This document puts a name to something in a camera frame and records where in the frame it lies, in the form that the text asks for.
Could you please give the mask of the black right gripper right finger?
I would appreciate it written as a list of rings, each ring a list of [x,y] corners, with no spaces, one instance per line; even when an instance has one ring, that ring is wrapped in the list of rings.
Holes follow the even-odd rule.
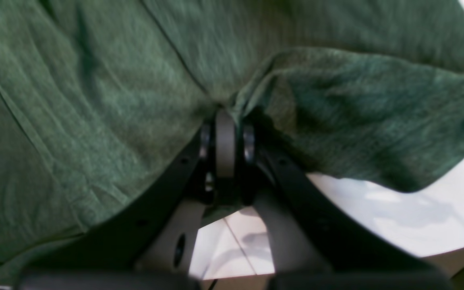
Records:
[[[446,275],[350,218],[268,131],[243,124],[251,193],[275,269],[267,290],[451,290]]]

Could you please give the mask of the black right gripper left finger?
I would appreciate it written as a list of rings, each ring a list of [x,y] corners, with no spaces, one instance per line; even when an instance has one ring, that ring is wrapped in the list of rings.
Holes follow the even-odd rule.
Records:
[[[199,290],[189,275],[207,209],[235,207],[236,127],[226,110],[204,121],[131,205],[75,242],[31,262],[17,290]]]

